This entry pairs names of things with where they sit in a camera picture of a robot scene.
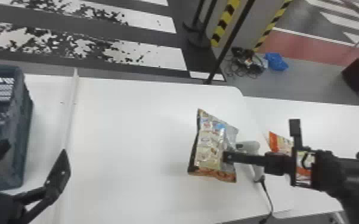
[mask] black cable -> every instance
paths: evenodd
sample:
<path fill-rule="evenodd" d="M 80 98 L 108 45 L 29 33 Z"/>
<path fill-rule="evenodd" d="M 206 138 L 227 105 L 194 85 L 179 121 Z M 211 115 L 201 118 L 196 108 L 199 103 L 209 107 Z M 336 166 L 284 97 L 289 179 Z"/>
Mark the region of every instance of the black cable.
<path fill-rule="evenodd" d="M 271 201 L 270 195 L 268 194 L 268 191 L 266 188 L 266 183 L 264 182 L 264 179 L 262 179 L 260 181 L 260 184 L 262 185 L 264 192 L 266 192 L 268 202 L 270 203 L 270 213 L 265 218 L 263 218 L 259 221 L 259 224 L 265 224 L 267 222 L 267 220 L 273 216 L 274 206 L 273 206 L 273 202 Z"/>
<path fill-rule="evenodd" d="M 247 66 L 242 62 L 245 58 L 227 55 L 225 60 L 229 63 L 224 68 L 225 75 L 228 77 L 233 77 L 234 75 L 238 77 L 247 76 L 251 79 L 257 79 L 264 71 L 264 64 L 257 55 L 254 55 L 251 60 L 253 60 L 253 58 L 257 58 L 261 65 L 257 65 L 256 62 L 253 61 L 251 66 Z"/>

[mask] chip bag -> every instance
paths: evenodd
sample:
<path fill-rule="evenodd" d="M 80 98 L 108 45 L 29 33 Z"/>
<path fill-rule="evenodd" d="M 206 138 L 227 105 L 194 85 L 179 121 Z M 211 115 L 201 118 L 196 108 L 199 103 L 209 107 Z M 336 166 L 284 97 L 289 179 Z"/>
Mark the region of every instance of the chip bag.
<path fill-rule="evenodd" d="M 208 114 L 197 111 L 197 135 L 192 147 L 188 173 L 236 182 L 234 164 L 223 163 L 224 151 L 236 150 L 238 129 Z"/>

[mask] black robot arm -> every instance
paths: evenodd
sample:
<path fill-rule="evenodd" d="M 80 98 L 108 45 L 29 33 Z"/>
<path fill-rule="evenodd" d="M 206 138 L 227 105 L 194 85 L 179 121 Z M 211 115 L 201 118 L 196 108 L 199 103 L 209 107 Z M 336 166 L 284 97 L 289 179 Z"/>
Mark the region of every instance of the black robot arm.
<path fill-rule="evenodd" d="M 302 144 L 300 120 L 289 121 L 290 136 L 294 139 L 292 156 L 279 153 L 266 153 L 264 156 L 224 152 L 224 163 L 244 163 L 263 166 L 264 172 L 271 175 L 290 175 L 291 186 L 324 191 L 336 198 L 345 210 L 351 224 L 359 224 L 359 153 L 356 159 L 338 158 L 330 151 L 311 150 Z M 297 154 L 303 152 L 303 168 L 310 170 L 310 180 L 296 178 Z"/>
<path fill-rule="evenodd" d="M 7 140 L 0 141 L 0 160 L 9 148 Z M 70 176 L 68 156 L 63 150 L 42 187 L 17 195 L 0 193 L 0 224 L 30 223 L 59 198 Z M 25 206 L 36 202 L 38 203 L 32 209 L 25 208 Z"/>

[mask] plastic basket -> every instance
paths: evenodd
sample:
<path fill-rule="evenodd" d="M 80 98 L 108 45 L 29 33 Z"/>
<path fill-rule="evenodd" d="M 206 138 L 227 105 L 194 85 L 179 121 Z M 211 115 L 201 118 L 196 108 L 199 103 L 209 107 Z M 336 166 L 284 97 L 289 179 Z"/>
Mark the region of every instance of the plastic basket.
<path fill-rule="evenodd" d="M 20 68 L 0 65 L 0 139 L 11 144 L 0 161 L 0 191 L 22 186 L 32 108 Z"/>

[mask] black pole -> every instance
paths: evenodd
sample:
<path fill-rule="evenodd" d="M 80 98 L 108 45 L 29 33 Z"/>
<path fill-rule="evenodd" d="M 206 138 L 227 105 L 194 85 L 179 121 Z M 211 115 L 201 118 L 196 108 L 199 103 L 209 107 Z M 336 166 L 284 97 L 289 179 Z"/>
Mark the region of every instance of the black pole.
<path fill-rule="evenodd" d="M 205 33 L 206 33 L 206 29 L 208 28 L 210 19 L 212 17 L 214 8 L 216 7 L 217 1 L 218 0 L 212 0 L 212 2 L 210 3 L 208 12 L 207 12 L 205 20 L 203 22 L 203 26 L 199 30 L 199 32 L 197 34 L 190 33 L 188 35 L 188 41 L 193 46 L 196 46 L 198 48 L 209 48 L 210 47 L 210 45 L 211 45 L 210 39 L 205 38 Z"/>
<path fill-rule="evenodd" d="M 216 7 L 216 4 L 217 4 L 217 0 L 212 0 L 212 3 L 210 3 L 208 13 L 206 14 L 206 18 L 203 22 L 202 29 L 199 30 L 199 39 L 201 39 L 203 37 L 203 35 L 205 35 L 206 29 L 208 28 L 209 21 L 210 21 L 210 18 L 212 17 L 212 14 L 213 14 L 214 8 Z"/>
<path fill-rule="evenodd" d="M 184 26 L 184 28 L 187 29 L 188 31 L 196 32 L 196 31 L 198 31 L 198 30 L 200 29 L 200 28 L 198 27 L 197 22 L 199 21 L 200 13 L 202 12 L 202 8 L 203 8 L 203 5 L 205 4 L 205 1 L 206 1 L 206 0 L 200 0 L 200 1 L 199 1 L 199 5 L 197 6 L 195 15 L 194 15 L 194 17 L 193 17 L 191 23 L 186 22 L 186 21 L 184 21 L 184 22 L 182 23 L 182 25 Z"/>
<path fill-rule="evenodd" d="M 214 69 L 210 73 L 208 79 L 203 81 L 203 84 L 205 84 L 205 85 L 212 84 L 212 80 L 213 80 L 214 76 L 216 75 L 217 70 L 220 68 L 222 61 L 224 60 L 225 56 L 227 55 L 228 50 L 231 48 L 231 45 L 233 44 L 235 37 L 237 36 L 239 30 L 241 29 L 242 24 L 245 21 L 247 15 L 249 14 L 249 11 L 252 8 L 254 3 L 255 3 L 255 0 L 248 0 L 247 4 L 245 5 L 245 8 L 243 9 L 241 15 L 239 16 L 237 23 L 234 26 L 233 32 L 231 33 L 230 37 L 228 38 L 227 43 L 225 43 L 225 45 L 221 51 L 221 54 L 218 57 L 216 64 L 214 65 Z"/>

